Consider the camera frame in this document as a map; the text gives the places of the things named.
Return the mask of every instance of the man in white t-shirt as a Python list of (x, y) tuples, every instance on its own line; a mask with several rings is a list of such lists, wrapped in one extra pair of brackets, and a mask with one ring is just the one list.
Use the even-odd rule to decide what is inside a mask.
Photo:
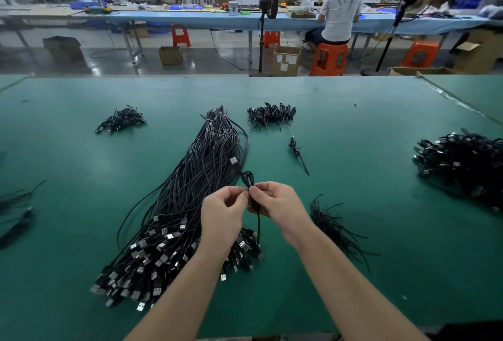
[(318, 23), (325, 22), (325, 28), (308, 31), (304, 41), (316, 51), (318, 45), (346, 44), (351, 39), (353, 23), (358, 21), (363, 0), (324, 0), (319, 10)]

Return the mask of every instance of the shiny grey floor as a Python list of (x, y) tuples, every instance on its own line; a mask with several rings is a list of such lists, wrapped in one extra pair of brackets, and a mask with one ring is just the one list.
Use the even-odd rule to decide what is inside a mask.
[[(70, 30), (70, 29), (33, 29), (23, 32), (34, 57), (32, 57), (15, 33), (0, 33), (0, 74), (25, 74), (34, 72), (38, 77), (58, 77), (70, 75), (90, 76), (129, 76), (129, 75), (248, 75), (248, 33), (231, 33), (229, 31), (189, 30), (191, 48), (182, 48), (184, 63), (174, 66), (160, 64), (158, 48), (161, 45), (172, 45), (170, 33), (163, 35), (151, 35), (142, 39), (144, 58), (140, 58), (137, 67), (133, 67), (125, 50), (125, 42), (122, 35), (108, 34), (105, 31)], [(42, 38), (54, 35), (76, 37), (81, 43), (81, 49), (85, 55), (85, 62), (77, 64), (56, 64), (49, 52), (42, 47)], [(299, 35), (295, 32), (282, 33), (281, 44), (289, 46), (302, 46)], [(434, 66), (445, 66), (453, 63), (453, 57), (449, 55), (459, 35), (451, 34), (439, 52)], [(253, 64), (252, 68), (258, 69), (259, 60), (259, 36), (254, 32), (253, 37)], [(438, 36), (432, 35), (431, 40), (439, 40)], [(359, 37), (352, 57), (361, 56), (365, 37)], [(383, 69), (400, 64), (406, 51), (412, 44), (410, 40), (394, 39), (389, 52), (383, 63)], [(370, 41), (369, 50), (377, 45), (373, 39)], [(379, 43), (374, 52), (363, 59), (347, 61), (345, 74), (359, 75), (364, 68), (375, 68), (383, 51), (385, 42)], [(263, 69), (270, 70), (275, 45), (264, 49)], [(302, 50), (298, 76), (309, 74), (313, 62), (314, 53)], [(503, 73), (503, 65), (496, 64), (495, 73)]]

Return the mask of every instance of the orange stool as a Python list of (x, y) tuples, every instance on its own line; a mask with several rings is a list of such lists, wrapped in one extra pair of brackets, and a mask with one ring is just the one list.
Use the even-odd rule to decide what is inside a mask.
[[(433, 60), (437, 57), (440, 48), (438, 41), (416, 40), (408, 50), (406, 57), (403, 58), (401, 67), (428, 68), (431, 67)], [(413, 62), (414, 56), (425, 52), (426, 57), (422, 62)]]
[[(321, 53), (325, 53), (322, 62), (318, 62)], [(341, 64), (337, 64), (340, 55), (343, 55)], [(346, 67), (346, 57), (348, 56), (348, 45), (329, 45), (322, 43), (318, 46), (314, 62), (311, 67), (310, 76), (342, 76)]]
[(281, 37), (280, 31), (266, 31), (264, 33), (264, 48), (269, 48), (269, 44), (274, 43), (280, 45), (280, 37)]
[(183, 34), (177, 35), (177, 30), (174, 27), (179, 27), (178, 24), (172, 24), (173, 29), (171, 30), (171, 36), (173, 37), (173, 46), (178, 47), (179, 44), (186, 44), (190, 47), (189, 33), (186, 29), (183, 29)]

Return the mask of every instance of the workbench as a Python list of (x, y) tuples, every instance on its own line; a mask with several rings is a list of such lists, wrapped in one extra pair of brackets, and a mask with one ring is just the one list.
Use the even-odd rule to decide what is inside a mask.
[[(503, 216), (431, 187), (412, 161), (422, 138), (460, 128), (497, 138), (503, 127), (424, 80), (28, 78), (5, 88), (20, 77), (0, 77), (6, 123), (0, 126), (6, 152), (0, 194), (47, 182), (30, 201), (34, 226), (0, 251), (4, 339), (122, 339), (143, 314), (129, 300), (106, 308), (89, 288), (118, 252), (123, 218), (185, 155), (202, 127), (200, 113), (223, 104), (246, 128), (247, 108), (264, 100), (292, 104), (297, 114), (292, 127), (248, 133), (244, 169), (256, 181), (292, 185), (306, 207), (322, 193), (323, 205), (343, 203), (343, 224), (368, 236), (362, 249), (381, 254), (367, 256), (370, 273), (355, 265), (415, 324), (503, 318)], [(503, 82), (501, 76), (470, 80), (480, 93)], [(459, 79), (437, 80), (453, 82)], [(147, 125), (95, 134), (126, 104), (138, 107)], [(292, 135), (311, 177), (288, 147)], [(131, 236), (147, 206), (135, 216)], [(243, 225), (256, 229), (256, 216), (245, 212)], [(199, 337), (332, 331), (297, 254), (267, 218), (261, 248), (265, 259), (254, 261), (253, 272), (217, 283)]]
[[(162, 6), (153, 6), (156, 10)], [(13, 27), (19, 38), (22, 40), (25, 47), (29, 49), (28, 44), (22, 37), (21, 32), (16, 26), (19, 26), (20, 19), (64, 19), (70, 22), (76, 21), (99, 21), (108, 22), (121, 26), (124, 42), (128, 49), (133, 65), (137, 65), (137, 56), (143, 55), (140, 39), (136, 35), (136, 30), (133, 30), (138, 44), (138, 49), (133, 50), (126, 36), (126, 25), (133, 25), (135, 21), (153, 21), (165, 22), (167, 26), (171, 24), (179, 24), (186, 28), (198, 29), (240, 29), (248, 31), (248, 62), (252, 63), (252, 38), (253, 31), (259, 30), (260, 13), (252, 13), (250, 15), (231, 16), (224, 12), (182, 12), (182, 11), (153, 11), (153, 10), (136, 10), (136, 11), (120, 11), (126, 7), (115, 6), (114, 11), (109, 15), (89, 15), (81, 10), (72, 10), (70, 7), (50, 7), (49, 5), (33, 5), (29, 6), (28, 10), (0, 10), (0, 17), (4, 21), (14, 20)], [(467, 15), (467, 19), (439, 19), (420, 17), (417, 19), (404, 19), (398, 26), (397, 34), (448, 34), (456, 30), (466, 30), (477, 27), (483, 24), (503, 25), (501, 21), (493, 21), (482, 18), (476, 15)], [(351, 50), (354, 49), (358, 34), (370, 33), (386, 33), (393, 25), (394, 14), (362, 14), (360, 20), (353, 25), (354, 39), (351, 45)], [(317, 27), (323, 27), (324, 24), (319, 24), (316, 19), (292, 19), (286, 14), (278, 14), (276, 19), (266, 19), (264, 29), (267, 31), (306, 31)], [(370, 35), (364, 45), (362, 56), (368, 48)]]

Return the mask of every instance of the white t-shirt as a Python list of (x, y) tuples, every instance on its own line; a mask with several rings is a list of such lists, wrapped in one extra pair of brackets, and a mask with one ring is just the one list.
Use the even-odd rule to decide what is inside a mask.
[(363, 0), (324, 0), (319, 13), (325, 15), (321, 36), (328, 41), (351, 39), (355, 15), (360, 14)]

